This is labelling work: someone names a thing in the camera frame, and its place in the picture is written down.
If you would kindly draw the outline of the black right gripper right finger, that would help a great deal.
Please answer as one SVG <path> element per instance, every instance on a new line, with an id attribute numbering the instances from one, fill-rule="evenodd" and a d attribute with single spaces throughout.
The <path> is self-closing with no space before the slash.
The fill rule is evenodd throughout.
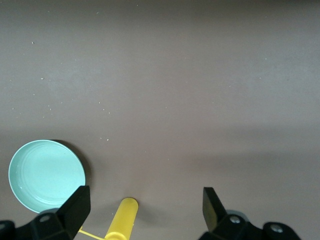
<path id="1" fill-rule="evenodd" d="M 208 228 L 201 240 L 299 240 L 298 234 L 281 222 L 254 226 L 241 212 L 227 211 L 212 187 L 204 187 L 202 214 Z"/>

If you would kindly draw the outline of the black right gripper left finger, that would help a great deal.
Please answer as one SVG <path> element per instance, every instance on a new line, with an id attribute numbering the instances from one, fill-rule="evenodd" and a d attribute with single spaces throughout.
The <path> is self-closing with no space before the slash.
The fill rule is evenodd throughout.
<path id="1" fill-rule="evenodd" d="M 91 211 L 90 187 L 80 186 L 60 208 L 42 211 L 25 225 L 0 222 L 2 240 L 73 240 Z"/>

